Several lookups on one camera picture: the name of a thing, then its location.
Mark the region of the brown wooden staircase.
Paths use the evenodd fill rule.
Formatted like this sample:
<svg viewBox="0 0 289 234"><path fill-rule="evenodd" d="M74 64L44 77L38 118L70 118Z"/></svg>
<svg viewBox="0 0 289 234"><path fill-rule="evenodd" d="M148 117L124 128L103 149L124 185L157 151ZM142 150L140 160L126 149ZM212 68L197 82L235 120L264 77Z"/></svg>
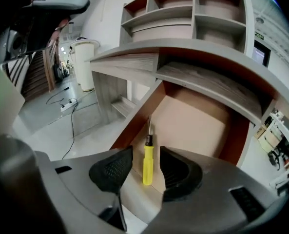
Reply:
<svg viewBox="0 0 289 234"><path fill-rule="evenodd" d="M55 88L54 64L58 62L58 43L31 55L1 65L25 101L31 101Z"/></svg>

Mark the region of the person's left hand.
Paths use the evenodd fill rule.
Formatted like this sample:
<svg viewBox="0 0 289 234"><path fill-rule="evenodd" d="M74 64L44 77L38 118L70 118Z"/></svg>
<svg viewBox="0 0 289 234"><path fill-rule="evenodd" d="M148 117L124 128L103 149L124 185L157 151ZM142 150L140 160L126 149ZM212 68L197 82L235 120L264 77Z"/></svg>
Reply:
<svg viewBox="0 0 289 234"><path fill-rule="evenodd" d="M56 31L61 31L67 24L69 23L69 19L63 19L59 25L56 27Z"/></svg>

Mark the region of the white power strip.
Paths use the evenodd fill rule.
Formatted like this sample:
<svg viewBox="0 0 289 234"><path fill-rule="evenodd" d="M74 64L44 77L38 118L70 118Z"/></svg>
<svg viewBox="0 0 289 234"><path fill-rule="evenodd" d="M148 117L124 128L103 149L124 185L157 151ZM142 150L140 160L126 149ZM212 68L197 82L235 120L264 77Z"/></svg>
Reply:
<svg viewBox="0 0 289 234"><path fill-rule="evenodd" d="M60 110L61 112L64 112L68 110L69 108L76 106L76 105L77 105L76 99L69 99L69 101L64 106L61 106Z"/></svg>

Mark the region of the dark door window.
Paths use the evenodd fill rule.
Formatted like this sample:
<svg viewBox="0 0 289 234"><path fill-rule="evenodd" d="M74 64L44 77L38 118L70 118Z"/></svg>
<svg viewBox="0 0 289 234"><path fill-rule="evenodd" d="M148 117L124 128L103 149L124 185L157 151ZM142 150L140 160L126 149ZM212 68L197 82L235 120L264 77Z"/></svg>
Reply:
<svg viewBox="0 0 289 234"><path fill-rule="evenodd" d="M271 50L266 47L265 45L261 44L258 41L254 41L254 48L253 48L253 53L252 53L252 59L267 67L269 65L269 61L270 61L270 54L271 54Z"/></svg>

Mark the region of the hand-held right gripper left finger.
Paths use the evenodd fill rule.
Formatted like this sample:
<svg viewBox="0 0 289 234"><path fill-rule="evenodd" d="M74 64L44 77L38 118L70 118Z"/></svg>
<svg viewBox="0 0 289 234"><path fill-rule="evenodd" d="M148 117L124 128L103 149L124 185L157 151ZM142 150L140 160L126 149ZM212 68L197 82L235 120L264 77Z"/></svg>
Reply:
<svg viewBox="0 0 289 234"><path fill-rule="evenodd" d="M37 151L36 160L66 232L127 231L120 190L132 168L132 146L59 161Z"/></svg>

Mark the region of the yellow handled screwdriver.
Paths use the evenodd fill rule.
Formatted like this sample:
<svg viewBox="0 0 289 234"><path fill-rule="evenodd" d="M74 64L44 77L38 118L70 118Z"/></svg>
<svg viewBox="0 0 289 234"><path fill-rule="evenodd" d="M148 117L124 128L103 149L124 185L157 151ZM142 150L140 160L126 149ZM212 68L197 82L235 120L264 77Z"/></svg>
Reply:
<svg viewBox="0 0 289 234"><path fill-rule="evenodd" d="M151 133L151 117L148 119L148 131L144 146L144 158L143 158L143 177L142 183L145 186L150 186L153 181L154 173L154 144L153 135Z"/></svg>

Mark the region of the white office desk frame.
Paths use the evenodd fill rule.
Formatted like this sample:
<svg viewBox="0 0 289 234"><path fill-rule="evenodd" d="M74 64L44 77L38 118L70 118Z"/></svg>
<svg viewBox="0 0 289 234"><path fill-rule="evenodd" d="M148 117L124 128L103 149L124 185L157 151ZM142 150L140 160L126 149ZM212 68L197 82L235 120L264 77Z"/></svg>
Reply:
<svg viewBox="0 0 289 234"><path fill-rule="evenodd" d="M289 120L282 112L273 109L256 130L254 137L267 154L277 174L269 186L278 196L289 191Z"/></svg>

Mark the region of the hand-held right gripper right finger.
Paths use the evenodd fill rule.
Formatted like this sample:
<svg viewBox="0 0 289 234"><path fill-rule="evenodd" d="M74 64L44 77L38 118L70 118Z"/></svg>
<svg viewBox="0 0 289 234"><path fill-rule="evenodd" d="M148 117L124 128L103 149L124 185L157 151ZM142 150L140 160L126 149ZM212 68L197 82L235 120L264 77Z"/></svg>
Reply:
<svg viewBox="0 0 289 234"><path fill-rule="evenodd" d="M161 209L143 234L264 234L288 200L235 165L160 147Z"/></svg>

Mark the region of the grey wooden desk with shelves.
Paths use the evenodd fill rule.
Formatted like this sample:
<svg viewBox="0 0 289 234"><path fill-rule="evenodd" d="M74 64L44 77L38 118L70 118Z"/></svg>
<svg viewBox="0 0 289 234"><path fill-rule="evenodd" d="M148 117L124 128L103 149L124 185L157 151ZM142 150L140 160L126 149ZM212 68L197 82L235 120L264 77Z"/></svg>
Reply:
<svg viewBox="0 0 289 234"><path fill-rule="evenodd" d="M250 0L134 0L117 48L89 60L103 120L124 120L159 79L246 117L251 137L273 109L289 119L289 89L252 59Z"/></svg>

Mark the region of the pinkish wooden drawer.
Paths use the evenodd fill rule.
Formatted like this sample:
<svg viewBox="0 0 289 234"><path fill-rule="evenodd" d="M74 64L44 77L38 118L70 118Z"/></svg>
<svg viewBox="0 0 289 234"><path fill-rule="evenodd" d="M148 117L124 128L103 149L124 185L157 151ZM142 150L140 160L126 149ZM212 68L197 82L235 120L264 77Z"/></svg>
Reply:
<svg viewBox="0 0 289 234"><path fill-rule="evenodd" d="M230 107L196 91L157 80L126 116L112 148L133 147L133 166L122 187L126 210L144 223L159 212L165 179L159 167L160 147L216 157L237 165L254 127ZM144 142L153 135L154 175L142 183Z"/></svg>

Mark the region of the white ribbed cylindrical stand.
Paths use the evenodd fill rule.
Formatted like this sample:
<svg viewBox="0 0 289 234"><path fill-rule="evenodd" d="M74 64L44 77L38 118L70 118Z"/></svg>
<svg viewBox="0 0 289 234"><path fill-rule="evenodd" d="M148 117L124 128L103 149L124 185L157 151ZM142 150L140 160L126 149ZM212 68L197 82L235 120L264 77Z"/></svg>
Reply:
<svg viewBox="0 0 289 234"><path fill-rule="evenodd" d="M98 41L84 37L77 38L70 45L71 63L74 67L76 80L84 92L94 89L92 72L88 60L94 57L99 47L100 43Z"/></svg>

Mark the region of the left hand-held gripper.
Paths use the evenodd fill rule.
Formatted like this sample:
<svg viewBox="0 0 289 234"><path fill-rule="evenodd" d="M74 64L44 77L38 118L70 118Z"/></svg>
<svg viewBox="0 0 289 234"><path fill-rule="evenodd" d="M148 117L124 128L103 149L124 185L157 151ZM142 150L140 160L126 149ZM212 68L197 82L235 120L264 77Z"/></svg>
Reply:
<svg viewBox="0 0 289 234"><path fill-rule="evenodd" d="M48 47L58 35L56 27L63 19L84 13L90 0L32 0L22 7L11 27L0 36L0 64L19 59Z"/></svg>

